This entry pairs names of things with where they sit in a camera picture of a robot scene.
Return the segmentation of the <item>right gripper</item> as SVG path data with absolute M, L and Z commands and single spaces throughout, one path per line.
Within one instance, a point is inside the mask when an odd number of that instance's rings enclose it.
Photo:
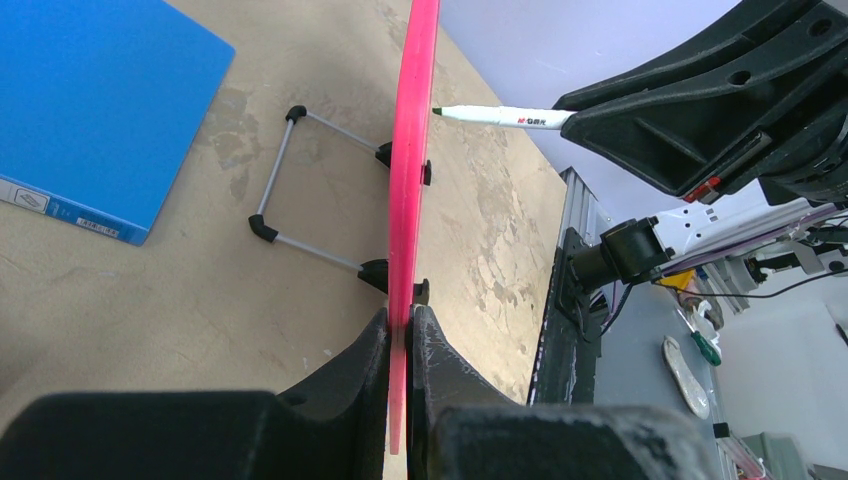
M 568 92 L 562 136 L 687 203 L 752 181 L 767 203 L 847 204 L 847 16 L 739 2 L 631 70 Z

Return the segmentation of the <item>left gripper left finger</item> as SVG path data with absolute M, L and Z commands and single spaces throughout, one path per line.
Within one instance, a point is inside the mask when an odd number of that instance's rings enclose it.
M 67 392 L 1 437 L 5 479 L 378 479 L 388 393 L 387 313 L 281 393 Z

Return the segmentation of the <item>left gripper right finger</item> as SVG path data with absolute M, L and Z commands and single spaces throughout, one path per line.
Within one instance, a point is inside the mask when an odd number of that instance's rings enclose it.
M 408 327 L 410 479 L 715 479 L 684 416 L 650 406 L 519 404 L 448 342 L 434 310 Z

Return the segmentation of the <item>white green marker pen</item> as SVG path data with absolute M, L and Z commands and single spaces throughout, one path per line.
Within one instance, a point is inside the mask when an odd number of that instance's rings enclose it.
M 574 115 L 567 110 L 478 105 L 433 107 L 431 111 L 440 117 L 462 122 L 540 130 L 560 130 Z

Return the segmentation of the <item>pink framed whiteboard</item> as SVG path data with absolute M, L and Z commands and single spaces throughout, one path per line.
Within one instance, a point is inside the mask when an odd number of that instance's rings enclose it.
M 438 1 L 411 3 L 396 94 L 388 207 L 388 432 L 392 455 L 400 453 L 404 438 L 406 328 L 413 303 L 439 13 Z

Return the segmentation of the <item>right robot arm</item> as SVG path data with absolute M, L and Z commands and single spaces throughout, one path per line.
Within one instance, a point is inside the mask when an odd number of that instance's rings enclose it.
M 688 41 L 563 95 L 561 136 L 685 202 L 570 259 L 593 289 L 638 284 L 823 205 L 847 205 L 847 16 L 742 1 Z

